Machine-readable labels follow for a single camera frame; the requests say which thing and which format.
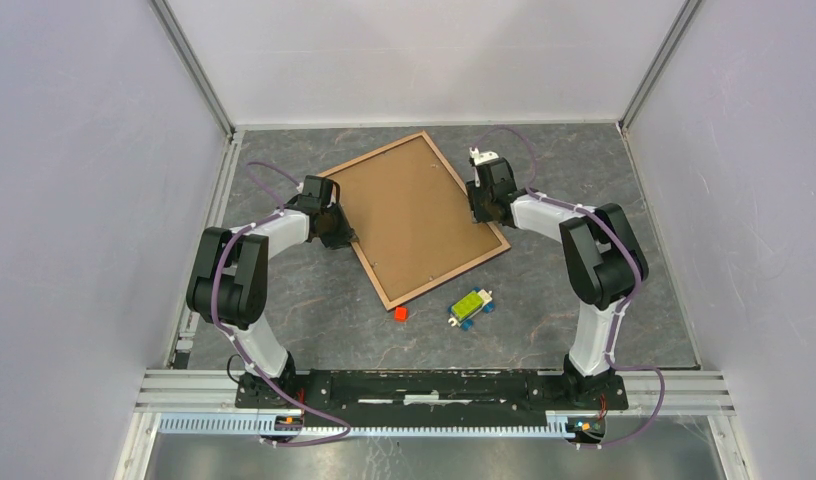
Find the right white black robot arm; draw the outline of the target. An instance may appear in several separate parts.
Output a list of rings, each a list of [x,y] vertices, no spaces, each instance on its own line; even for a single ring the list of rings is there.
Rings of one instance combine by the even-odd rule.
[[[579,298],[576,336],[564,359],[561,392],[586,408],[608,387],[616,337],[628,304],[648,274],[637,238],[617,204],[586,207],[518,188],[509,162],[471,149],[468,201],[478,223],[498,223],[561,244],[571,287]]]

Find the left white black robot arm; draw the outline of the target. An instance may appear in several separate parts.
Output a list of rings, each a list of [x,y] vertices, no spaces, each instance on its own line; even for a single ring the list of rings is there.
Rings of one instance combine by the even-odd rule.
[[[356,234],[341,193],[335,180],[308,175],[298,193],[266,218],[231,229],[209,227],[200,238],[186,305],[229,341],[274,407],[296,399],[298,381],[291,353],[266,319],[269,262],[316,239],[331,250],[350,246]]]

